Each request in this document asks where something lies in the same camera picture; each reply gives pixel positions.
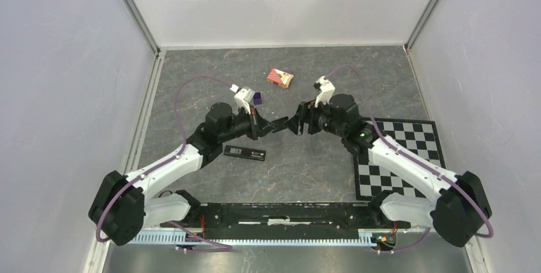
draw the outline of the white wall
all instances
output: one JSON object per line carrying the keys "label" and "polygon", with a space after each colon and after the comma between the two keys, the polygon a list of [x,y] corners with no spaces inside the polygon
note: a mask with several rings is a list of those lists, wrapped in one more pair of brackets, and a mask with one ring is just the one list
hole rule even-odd
{"label": "white wall", "polygon": [[162,47],[402,44],[428,0],[135,0]]}
{"label": "white wall", "polygon": [[152,54],[121,0],[0,0],[0,272],[80,272]]}
{"label": "white wall", "polygon": [[493,272],[541,272],[541,3],[441,0],[413,64],[451,169],[478,174]]}

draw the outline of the metal frame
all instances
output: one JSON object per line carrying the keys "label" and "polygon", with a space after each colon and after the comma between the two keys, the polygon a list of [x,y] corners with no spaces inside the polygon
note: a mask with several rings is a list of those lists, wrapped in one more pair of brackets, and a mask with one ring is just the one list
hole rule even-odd
{"label": "metal frame", "polygon": [[[133,139],[131,141],[130,150],[122,164],[124,173],[137,168],[137,165],[139,164],[141,148],[143,147],[152,104],[154,103],[154,96],[156,95],[156,89],[158,88],[159,75],[161,73],[164,57],[165,51],[160,52],[154,58],[154,64],[152,65],[152,71],[149,75],[145,96],[141,102],[139,116],[133,130]],[[105,260],[109,251],[110,241],[106,243],[98,242],[94,236],[94,232],[95,230],[92,230],[91,245],[84,263],[83,273],[102,273],[103,268],[105,267]]]}
{"label": "metal frame", "polygon": [[156,90],[158,89],[159,76],[161,75],[161,68],[163,66],[165,53],[166,51],[160,52],[157,58],[154,60],[123,174],[126,174],[132,170],[137,170],[137,166],[139,165],[139,158],[141,157],[143,141],[145,140],[147,133],[152,106],[154,105],[154,97],[156,95]]}
{"label": "metal frame", "polygon": [[432,12],[438,5],[440,0],[429,0],[426,4],[426,7],[424,8],[424,11],[422,12],[421,16],[419,17],[419,21],[417,21],[417,24],[415,24],[415,27],[413,28],[413,31],[410,34],[410,37],[408,38],[408,41],[404,44],[404,49],[406,49],[406,52],[409,54],[410,49],[417,41],[417,38],[419,37],[419,34],[423,30],[424,26],[426,25],[426,22],[429,20],[430,16],[432,15]]}
{"label": "metal frame", "polygon": [[417,72],[415,71],[415,67],[413,67],[413,59],[411,59],[411,53],[410,53],[409,50],[406,49],[406,45],[404,45],[403,48],[404,48],[404,53],[406,54],[406,57],[408,58],[408,63],[410,64],[411,72],[413,72],[413,78],[415,79],[415,85],[417,85],[417,89],[419,90],[419,95],[420,95],[421,102],[422,102],[423,107],[424,107],[424,111],[426,112],[426,115],[427,115],[428,119],[434,119],[434,117],[432,116],[432,111],[430,110],[430,108],[426,104],[426,100],[425,100],[423,92],[422,92],[422,87],[421,87],[421,84],[419,83],[419,78],[417,77]]}
{"label": "metal frame", "polygon": [[404,42],[386,43],[298,43],[298,44],[275,44],[275,45],[174,45],[161,47],[162,51],[178,50],[219,50],[222,48],[316,48],[316,47],[396,47],[404,45]]}
{"label": "metal frame", "polygon": [[124,4],[128,8],[128,11],[130,12],[131,16],[133,17],[133,20],[135,20],[135,23],[141,30],[141,33],[143,33],[143,36],[145,37],[145,41],[151,48],[151,50],[154,52],[154,54],[158,54],[160,52],[159,45],[156,43],[156,40],[152,36],[152,33],[145,23],[145,19],[143,19],[143,16],[141,15],[141,12],[137,8],[137,5],[135,4],[134,0],[123,0]]}
{"label": "metal frame", "polygon": [[481,248],[478,237],[471,238],[467,243],[466,254],[468,255],[471,269],[474,273],[489,273],[491,271],[483,257],[483,249]]}

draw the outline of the checkerboard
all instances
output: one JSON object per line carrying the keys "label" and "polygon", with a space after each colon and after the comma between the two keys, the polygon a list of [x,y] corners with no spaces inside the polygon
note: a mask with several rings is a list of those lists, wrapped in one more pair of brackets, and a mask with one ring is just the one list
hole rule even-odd
{"label": "checkerboard", "polygon": [[[433,121],[376,119],[378,127],[399,144],[436,166],[445,168],[438,132]],[[370,201],[383,190],[405,196],[425,197],[419,190],[400,177],[380,166],[372,165],[367,158],[353,157],[357,199]]]}

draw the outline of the gray speckled floor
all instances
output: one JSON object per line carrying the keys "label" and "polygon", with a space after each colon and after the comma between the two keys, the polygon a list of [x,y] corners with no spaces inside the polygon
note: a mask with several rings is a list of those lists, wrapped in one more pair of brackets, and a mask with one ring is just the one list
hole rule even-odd
{"label": "gray speckled floor", "polygon": [[[417,233],[401,233],[399,246],[419,240]],[[377,256],[362,247],[346,246],[235,246],[229,253],[184,255],[171,246],[111,245],[104,272],[189,273],[471,273],[465,249],[437,235],[406,253]]]}
{"label": "gray speckled floor", "polygon": [[[301,101],[315,98],[314,81],[341,64],[362,69],[367,98],[352,72],[333,77],[336,93],[355,97],[361,114],[427,119],[413,73],[402,47],[253,48],[168,51],[165,56],[139,167],[173,151],[181,134],[173,114],[178,86],[190,77],[211,74],[260,91],[258,111],[266,119],[292,116]],[[266,81],[271,68],[295,75],[282,89]],[[235,106],[233,93],[219,83],[196,81],[181,94],[179,113],[190,135],[213,103]],[[220,156],[168,189],[186,189],[202,202],[350,202],[355,200],[353,165],[340,139],[325,132],[295,136],[289,131],[259,141],[246,137],[232,145],[267,151],[265,162]]]}

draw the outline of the small purple box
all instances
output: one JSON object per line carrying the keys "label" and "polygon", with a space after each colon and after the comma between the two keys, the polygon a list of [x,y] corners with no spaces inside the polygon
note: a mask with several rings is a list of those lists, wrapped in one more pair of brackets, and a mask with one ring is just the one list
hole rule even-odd
{"label": "small purple box", "polygon": [[263,101],[261,100],[261,93],[260,92],[256,92],[254,94],[254,105],[260,105],[262,104]]}

